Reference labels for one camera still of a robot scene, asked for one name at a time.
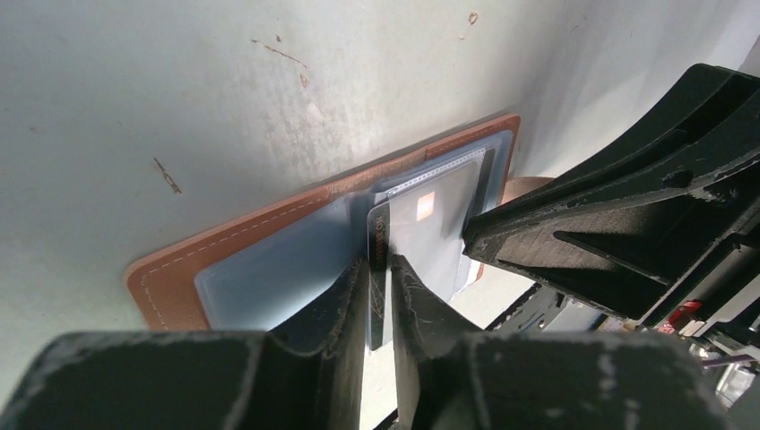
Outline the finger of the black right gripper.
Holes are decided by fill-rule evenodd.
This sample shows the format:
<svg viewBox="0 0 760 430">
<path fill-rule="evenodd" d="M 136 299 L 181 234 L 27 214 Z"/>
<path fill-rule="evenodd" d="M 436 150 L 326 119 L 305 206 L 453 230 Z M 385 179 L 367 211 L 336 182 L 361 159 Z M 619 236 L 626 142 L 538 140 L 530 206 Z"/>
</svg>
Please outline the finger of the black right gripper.
<svg viewBox="0 0 760 430">
<path fill-rule="evenodd" d="M 759 80 L 695 64 L 614 142 L 463 238 L 476 261 L 654 323 L 758 223 Z"/>
</svg>

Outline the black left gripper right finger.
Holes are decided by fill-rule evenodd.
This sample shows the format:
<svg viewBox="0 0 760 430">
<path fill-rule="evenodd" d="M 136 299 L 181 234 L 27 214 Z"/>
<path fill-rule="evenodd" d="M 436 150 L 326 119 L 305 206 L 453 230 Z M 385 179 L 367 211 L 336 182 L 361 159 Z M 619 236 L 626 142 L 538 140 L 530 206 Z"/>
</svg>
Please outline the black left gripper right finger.
<svg viewBox="0 0 760 430">
<path fill-rule="evenodd" d="M 394 255 L 393 348 L 403 429 L 727 429 L 678 340 L 641 332 L 484 331 Z"/>
</svg>

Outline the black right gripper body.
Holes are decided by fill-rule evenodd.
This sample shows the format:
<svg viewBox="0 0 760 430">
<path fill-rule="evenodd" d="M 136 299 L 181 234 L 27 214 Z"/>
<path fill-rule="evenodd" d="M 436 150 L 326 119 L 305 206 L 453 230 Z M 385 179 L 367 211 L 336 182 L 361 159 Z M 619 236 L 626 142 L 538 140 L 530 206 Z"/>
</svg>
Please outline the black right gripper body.
<svg viewBox="0 0 760 430">
<path fill-rule="evenodd" d="M 662 285 L 643 316 L 647 329 L 676 335 L 728 357 L 759 360 L 759 239 L 726 236 L 716 244 L 655 249 Z"/>
</svg>

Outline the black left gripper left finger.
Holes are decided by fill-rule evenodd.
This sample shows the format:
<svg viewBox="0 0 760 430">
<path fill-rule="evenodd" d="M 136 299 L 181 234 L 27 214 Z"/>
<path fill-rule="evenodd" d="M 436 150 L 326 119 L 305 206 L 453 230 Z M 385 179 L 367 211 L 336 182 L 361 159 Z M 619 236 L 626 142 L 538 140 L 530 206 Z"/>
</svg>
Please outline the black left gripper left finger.
<svg viewBox="0 0 760 430">
<path fill-rule="evenodd" d="M 75 332 L 31 362 L 4 429 L 355 429 L 369 266 L 270 331 Z"/>
</svg>

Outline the tan leather card holder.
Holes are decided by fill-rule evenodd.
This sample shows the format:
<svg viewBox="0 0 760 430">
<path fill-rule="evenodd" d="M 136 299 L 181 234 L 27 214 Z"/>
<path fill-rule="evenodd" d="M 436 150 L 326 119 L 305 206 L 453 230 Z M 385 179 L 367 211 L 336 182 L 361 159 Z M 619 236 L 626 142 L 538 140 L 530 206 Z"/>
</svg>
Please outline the tan leather card holder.
<svg viewBox="0 0 760 430">
<path fill-rule="evenodd" d="M 494 149 L 487 206 L 511 199 L 520 125 L 504 115 L 406 150 L 135 262 L 125 284 L 154 330 L 268 331 L 367 256 L 367 215 L 390 182 L 433 160 Z"/>
</svg>

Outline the black credit card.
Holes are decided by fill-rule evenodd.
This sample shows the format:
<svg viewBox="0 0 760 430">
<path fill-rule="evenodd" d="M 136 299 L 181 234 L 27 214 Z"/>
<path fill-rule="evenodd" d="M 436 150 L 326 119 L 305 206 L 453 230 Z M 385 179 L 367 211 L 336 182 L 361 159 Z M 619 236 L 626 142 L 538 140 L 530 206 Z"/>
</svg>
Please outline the black credit card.
<svg viewBox="0 0 760 430">
<path fill-rule="evenodd" d="M 471 265 L 462 254 L 462 230 L 467 218 L 489 202 L 496 154 L 480 148 L 427 162 L 394 178 L 369 211 L 370 349 L 393 336 L 391 255 L 404 256 L 423 284 L 444 301 L 466 285 Z"/>
</svg>

